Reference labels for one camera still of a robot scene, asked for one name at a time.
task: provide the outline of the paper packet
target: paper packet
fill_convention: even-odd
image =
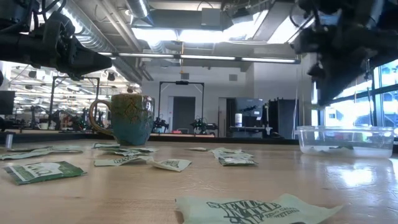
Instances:
[[[97,148],[102,148],[102,147],[114,147],[114,148],[119,148],[120,144],[103,144],[103,143],[94,143],[93,144],[93,149]]]
[[[95,159],[94,166],[120,166],[136,160],[152,159],[152,156],[126,156],[120,159]]]
[[[318,224],[342,208],[309,205],[289,194],[271,202],[195,197],[179,197],[175,201],[184,224]]]
[[[257,164],[252,159],[246,158],[218,158],[218,161],[223,166],[252,166]]]
[[[153,159],[147,160],[147,164],[161,169],[168,169],[177,172],[183,171],[191,164],[191,161],[185,159],[167,159],[166,161],[155,161]]]
[[[227,152],[220,152],[220,151],[214,151],[214,156],[218,158],[246,158],[250,159],[253,157],[253,155],[248,154],[248,153],[227,153]]]
[[[200,152],[206,152],[209,151],[209,149],[204,148],[204,147],[192,147],[189,149],[185,149],[185,150],[191,150],[191,151],[200,151]]]
[[[61,148],[59,147],[58,149],[54,149],[53,147],[46,147],[46,148],[41,148],[41,149],[35,149],[31,152],[27,153],[19,153],[19,154],[5,154],[5,155],[0,155],[0,160],[5,160],[5,159],[25,159],[29,157],[35,157],[35,156],[44,156],[50,153],[67,153],[67,152],[77,152],[77,153],[82,153],[84,150],[82,149],[69,149],[69,148]]]
[[[214,152],[242,153],[242,149],[234,150],[234,149],[226,149],[224,147],[219,147],[219,148],[216,148],[216,149],[212,149],[211,152],[212,153],[214,153]]]
[[[35,164],[15,165],[3,167],[4,170],[16,181],[17,185],[32,184],[47,180],[76,177],[86,174],[81,168],[62,162],[38,162]]]

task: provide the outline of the mug handle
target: mug handle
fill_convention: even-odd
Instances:
[[[94,107],[98,104],[98,103],[103,103],[105,104],[109,110],[111,109],[111,102],[106,101],[106,100],[95,100],[91,105],[90,105],[90,110],[88,112],[88,119],[90,120],[91,125],[93,126],[93,128],[101,133],[113,136],[113,132],[111,130],[107,130],[104,128],[101,128],[96,122],[95,119],[93,117],[93,111],[94,111]]]

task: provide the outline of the wall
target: wall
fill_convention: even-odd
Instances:
[[[179,81],[180,68],[157,68],[149,67],[148,72],[154,77],[153,82],[142,83],[142,94],[154,97],[155,100],[159,98],[159,82],[160,81]],[[218,99],[220,97],[245,97],[246,96],[246,76],[244,72],[240,72],[239,68],[207,68],[201,67],[184,67],[183,72],[190,74],[190,82],[204,82],[205,96],[203,117],[209,123],[218,122]],[[236,82],[229,81],[229,74],[237,74],[238,80]],[[201,116],[201,92],[193,85],[175,85],[164,83],[162,85],[162,97],[160,99],[160,114],[167,122],[172,121],[171,111],[169,108],[170,96],[194,96],[196,98],[195,116]],[[155,106],[155,114],[157,115],[157,104]]]
[[[238,68],[207,68],[185,67],[183,72],[190,74],[190,82],[205,83],[203,116],[209,123],[218,122],[219,98],[254,97],[264,101],[277,97],[294,100],[296,88],[300,104],[300,125],[311,124],[311,92],[312,83],[307,70],[315,61],[315,57],[307,55],[300,65],[277,63],[254,63],[246,73]],[[180,68],[149,67],[148,72],[154,77],[153,82],[142,83],[142,94],[158,100],[159,81],[175,82],[180,80]],[[238,81],[230,82],[229,74],[237,74]],[[160,114],[163,119],[172,123],[172,112],[169,111],[170,96],[194,96],[196,98],[195,116],[201,116],[201,92],[193,85],[177,86],[162,85]]]
[[[254,63],[254,97],[265,101],[294,100],[297,90],[300,125],[310,125],[312,82],[307,71],[314,62],[315,56],[307,54],[299,65]]]

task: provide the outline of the cable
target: cable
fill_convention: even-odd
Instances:
[[[21,27],[27,21],[28,17],[30,16],[30,14],[31,14],[31,12],[33,10],[33,3],[34,2],[35,2],[35,0],[30,0],[29,5],[27,6],[27,10],[26,10],[26,14],[24,16],[24,19],[22,19],[21,21],[19,21],[18,23],[14,24],[12,26],[9,26],[7,28],[4,28],[4,29],[0,30],[0,34],[5,34],[5,33],[8,33],[8,32],[15,32],[15,31],[18,31],[19,29],[21,29]]]
[[[369,116],[370,116],[370,120],[371,120],[371,125],[374,126],[374,122],[373,122],[373,114],[372,114],[372,103],[371,103],[371,92],[369,91],[369,87],[368,87],[368,101],[369,101]]]
[[[296,97],[295,97],[295,102],[294,102],[294,113],[293,113],[293,129],[292,129],[292,139],[294,138],[294,131],[296,128],[296,114],[297,114],[297,97],[298,97],[298,93],[299,93],[299,81],[297,78],[298,72],[296,71]]]
[[[18,78],[28,67],[29,65],[26,65],[25,68],[23,69],[23,71],[21,71],[15,78],[13,78],[11,81],[9,81],[8,83],[11,83],[12,81],[14,81],[16,78]]]
[[[37,16],[37,12],[33,12],[33,21],[35,29],[39,28],[39,17]]]
[[[95,18],[98,22],[104,22],[104,21],[106,20],[106,16],[104,17],[104,19],[98,19],[98,18],[97,18],[97,8],[98,8],[98,5],[95,5],[95,7],[94,7],[94,18]]]
[[[62,9],[67,5],[67,0],[63,0],[61,6],[57,9],[57,12],[62,12]]]
[[[296,6],[297,6],[298,3],[299,3],[298,1],[295,1],[294,4],[293,4],[293,6],[290,8],[290,11],[289,11],[289,19],[290,19],[291,23],[292,23],[295,27],[300,27],[300,26],[299,26],[296,22],[294,22],[294,20],[293,20],[293,10],[296,8]]]
[[[45,9],[45,0],[42,0],[42,12],[43,12],[43,9]],[[43,13],[43,19],[44,19],[44,22],[47,22],[47,14],[46,13]]]
[[[208,2],[208,1],[201,1],[200,3],[199,3],[199,5],[198,5],[198,7],[197,7],[197,11],[199,11],[199,6],[202,4],[202,3],[207,3],[209,6],[211,6],[211,8],[212,9],[214,9],[214,7]]]

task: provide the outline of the teal mug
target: teal mug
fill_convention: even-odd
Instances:
[[[111,111],[113,130],[98,126],[93,117],[94,107],[104,103]],[[101,133],[114,136],[123,146],[142,146],[149,139],[154,125],[155,99],[137,94],[113,95],[111,102],[95,100],[90,106],[89,119],[93,128]]]

